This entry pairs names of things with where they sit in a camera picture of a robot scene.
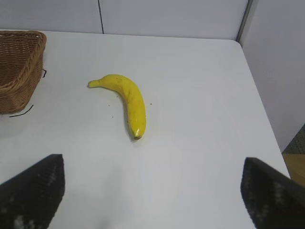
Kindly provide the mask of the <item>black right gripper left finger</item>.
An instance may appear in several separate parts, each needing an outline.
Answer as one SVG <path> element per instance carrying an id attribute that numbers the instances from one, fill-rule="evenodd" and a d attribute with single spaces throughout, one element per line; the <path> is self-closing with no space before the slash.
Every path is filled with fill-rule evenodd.
<path id="1" fill-rule="evenodd" d="M 51 154 L 0 186 L 2 229 L 47 229 L 65 192 L 64 160 Z"/>

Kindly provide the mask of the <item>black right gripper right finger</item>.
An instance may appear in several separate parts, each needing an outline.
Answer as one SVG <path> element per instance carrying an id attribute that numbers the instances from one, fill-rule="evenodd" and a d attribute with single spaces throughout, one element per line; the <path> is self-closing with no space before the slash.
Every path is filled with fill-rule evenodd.
<path id="1" fill-rule="evenodd" d="M 240 191 L 255 228 L 305 227 L 305 187 L 260 159 L 245 159 Z"/>

